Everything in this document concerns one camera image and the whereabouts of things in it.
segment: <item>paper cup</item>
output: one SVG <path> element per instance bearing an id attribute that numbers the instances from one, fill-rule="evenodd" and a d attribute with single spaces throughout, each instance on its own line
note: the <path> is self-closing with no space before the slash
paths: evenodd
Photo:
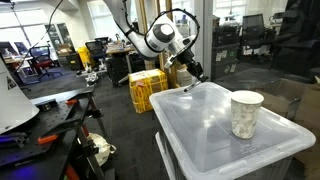
<path id="1" fill-rule="evenodd" d="M 232 132 L 240 138 L 251 138 L 256 130 L 261 103 L 259 93 L 235 91 L 231 94 Z"/>

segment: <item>chair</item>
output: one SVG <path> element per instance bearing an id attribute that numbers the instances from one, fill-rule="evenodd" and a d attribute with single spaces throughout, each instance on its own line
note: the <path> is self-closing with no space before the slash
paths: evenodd
<path id="1" fill-rule="evenodd" d="M 62 76 L 61 72 L 48 72 L 48 69 L 50 68 L 51 64 L 53 63 L 50 58 L 50 50 L 49 46 L 39 46 L 39 47 L 33 47 L 30 49 L 30 55 L 33 57 L 33 66 L 35 68 L 41 68 L 45 71 L 45 73 L 42 73 L 38 80 L 40 81 L 41 78 L 44 76 L 53 77 L 54 74 L 60 74 Z"/>
<path id="2" fill-rule="evenodd" d="M 274 37 L 275 31 L 264 27 L 262 14 L 243 16 L 241 46 L 244 46 L 246 50 L 270 45 Z"/>
<path id="3" fill-rule="evenodd" d="M 86 46 L 91 54 L 91 58 L 98 64 L 100 64 L 99 59 L 106 59 L 106 49 L 103 47 L 103 43 L 101 41 L 86 42 Z"/>

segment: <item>yellow plastic crate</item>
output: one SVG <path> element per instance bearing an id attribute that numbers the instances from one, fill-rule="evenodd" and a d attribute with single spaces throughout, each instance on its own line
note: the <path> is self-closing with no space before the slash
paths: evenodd
<path id="1" fill-rule="evenodd" d="M 159 69 L 129 74 L 130 94 L 137 113 L 153 109 L 149 96 L 168 89 L 166 74 Z"/>
<path id="2" fill-rule="evenodd" d="M 87 67 L 86 63 L 90 63 L 91 67 L 95 65 L 95 62 L 91 59 L 91 55 L 87 47 L 84 46 L 84 47 L 78 48 L 78 53 L 80 55 L 80 59 L 84 68 Z"/>

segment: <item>clear plastic bin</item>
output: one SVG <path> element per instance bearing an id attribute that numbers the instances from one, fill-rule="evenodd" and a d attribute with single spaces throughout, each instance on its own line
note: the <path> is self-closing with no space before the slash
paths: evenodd
<path id="1" fill-rule="evenodd" d="M 231 130 L 230 91 L 203 83 L 150 96 L 186 179 L 236 179 L 315 143 L 307 129 L 265 109 L 251 139 Z"/>

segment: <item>black table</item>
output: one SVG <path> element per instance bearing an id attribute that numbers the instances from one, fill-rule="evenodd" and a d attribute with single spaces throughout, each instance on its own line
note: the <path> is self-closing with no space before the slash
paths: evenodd
<path id="1" fill-rule="evenodd" d="M 96 108 L 92 98 L 93 94 L 94 88 L 83 88 L 32 99 L 31 102 L 34 104 L 38 104 L 51 99 L 56 99 L 56 101 L 59 102 L 75 97 L 78 99 L 88 98 L 89 101 L 86 100 L 88 104 L 80 104 L 79 107 L 76 108 L 77 111 L 81 111 L 85 116 L 89 105 L 92 109 Z M 73 145 L 76 137 L 79 138 L 82 146 L 86 146 L 88 144 L 86 135 L 81 127 L 76 129 L 76 131 L 68 131 L 60 139 L 60 142 L 56 143 L 54 148 L 51 151 L 47 152 L 45 155 L 39 156 L 35 159 L 32 159 L 30 162 L 20 164 L 16 167 L 4 167 L 3 169 L 0 169 L 0 179 L 63 179 L 65 176 L 66 167 L 69 163 L 69 157 L 73 151 Z M 100 169 L 95 156 L 89 156 L 88 161 L 91 164 L 92 170 L 95 172 L 97 178 L 104 179 L 104 174 Z"/>

